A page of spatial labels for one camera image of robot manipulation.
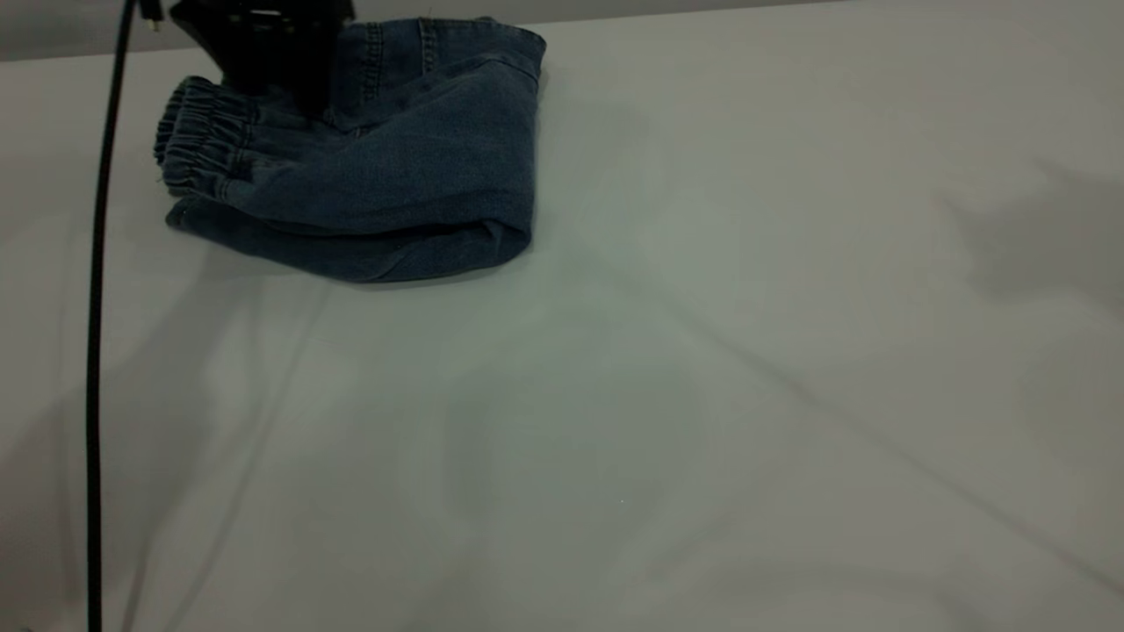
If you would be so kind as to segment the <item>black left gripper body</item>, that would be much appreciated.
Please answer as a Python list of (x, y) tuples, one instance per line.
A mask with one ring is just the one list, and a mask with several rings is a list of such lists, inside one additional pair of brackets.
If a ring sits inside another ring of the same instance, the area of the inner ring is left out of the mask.
[(352, 1), (179, 1), (171, 20), (250, 94), (269, 89), (301, 97), (301, 84), (330, 76), (339, 31), (355, 19)]

